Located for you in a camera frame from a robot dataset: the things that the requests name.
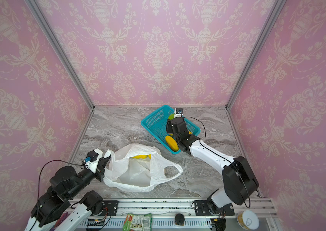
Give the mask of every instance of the green snack bag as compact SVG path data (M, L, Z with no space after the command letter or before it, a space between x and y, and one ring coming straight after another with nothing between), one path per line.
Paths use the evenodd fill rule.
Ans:
M151 231L151 213L135 215L128 213L123 224L123 231Z

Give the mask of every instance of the yellow fruit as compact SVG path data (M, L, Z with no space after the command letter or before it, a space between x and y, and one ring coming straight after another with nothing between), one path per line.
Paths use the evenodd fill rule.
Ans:
M188 131L189 134L192 134L192 132ZM172 133L168 133L170 136L173 136Z
M145 159L145 158L147 158L147 155L138 155L138 156L134 156L133 158L135 158L135 159Z
M172 138L172 136L166 136L165 141L167 142L168 146L173 150L173 151L178 151L179 148L177 146L176 141Z

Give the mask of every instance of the gray marble surface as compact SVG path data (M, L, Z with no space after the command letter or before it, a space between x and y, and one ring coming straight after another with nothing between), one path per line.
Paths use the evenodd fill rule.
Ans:
M73 163L81 163L87 152L99 148L104 153L110 149L117 151L130 143L156 146L164 158L183 168L184 172L176 179L160 184L150 192L123 192L108 187L104 182L94 180L77 198L95 190L103 198L164 198L164 197L208 197L223 185L221 175L202 160L180 152L170 153L155 137L145 130L140 122L158 107L135 108L96 108L81 146L73 157ZM184 115L202 121L207 131L204 141L224 154L239 156L240 151L224 107L185 107ZM202 125L193 120L201 129L199 137L204 136ZM175 175L175 169L167 168L166 175Z

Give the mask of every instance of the damask pattern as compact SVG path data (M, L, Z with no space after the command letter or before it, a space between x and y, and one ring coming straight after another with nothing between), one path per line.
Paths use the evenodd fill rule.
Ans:
M225 105L273 2L38 0L96 105Z
M87 63L72 33L57 35L69 55ZM0 230L25 228L37 169L68 160L89 112L25 2L0 0ZM40 193L61 166L46 167Z
M284 230L326 230L326 0L288 0L231 110Z

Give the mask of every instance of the black cable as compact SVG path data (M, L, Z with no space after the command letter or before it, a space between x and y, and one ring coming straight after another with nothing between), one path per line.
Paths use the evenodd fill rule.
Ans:
M104 224L103 227L101 227L101 229L103 229L106 226L106 224L108 224L108 222L110 221L111 218L112 218L112 216L109 217L108 221Z
M40 179L41 179L41 173L43 172L43 169L45 168L45 166L51 162L54 162L54 161L60 161L60 162L63 162L63 163L67 163L67 164L73 164L73 163L69 163L67 161L64 161L64 160L51 160L49 162L47 162L41 169L40 171L40 174L38 175L38 188L37 188L37 201L36 201L36 205L38 203L38 199L40 198ZM33 229L33 227L35 226L36 224L36 221L37 219L35 219L35 223L33 223L32 227L30 228L29 231L31 231Z
M212 226L215 227L216 231L224 231L227 226L227 222L225 218L217 219L212 222Z
M73 206L76 205L76 204L78 204L78 203L80 203L80 202L81 202L81 201L78 201L78 202L74 203L73 205L71 205L71 209L76 209L76 208L74 208Z
M85 161L82 161L82 164L80 166L81 169L86 169L86 162Z
M209 150L209 151L211 151L212 153L216 154L215 152L213 152L213 151L210 150L209 148L205 147L205 146L201 143L201 139L204 139L204 138L207 137L207 132L206 132L206 129L205 129L204 124L203 124L200 120L198 120L197 118L194 118L194 117L185 116L184 118L193 118L193 119L196 119L197 121L199 121L199 122L203 125L203 128L204 128L204 137L201 137L201 138L199 139L199 143L200 143L204 148L206 148L207 150ZM230 163L230 164L231 164L231 165L236 169L237 173L239 174L239 177L240 177L240 179L241 179L241 181L242 181L242 184L243 184L244 187L245 187L246 193L248 194L249 206L246 205L245 200L244 200L244 197L241 195L241 193L240 193L240 195L241 195L241 197L242 197L242 200L244 201L244 205L245 205L245 207L246 207L246 208L250 208L250 205L251 205L251 202L250 202L250 195L249 195L248 189L246 188L245 182L242 180L242 177L241 177L240 171L236 168L236 166L235 166L235 164L234 164L233 162L229 161L229 160L226 159L226 158L223 158L223 159L227 160L227 161L228 161L228 162L229 162L229 163Z
M217 217L217 219L220 219L221 218L222 213L223 213L223 211L221 211L221 213L219 214L219 216Z
M110 221L111 218L112 218L112 216L109 217L108 221L106 223L104 223L103 224L103 227L101 227L98 231L100 231L101 229L103 229L108 224L108 222ZM89 226L101 226L101 225L99 225L99 223L88 225L88 223L87 223L87 231L89 231Z

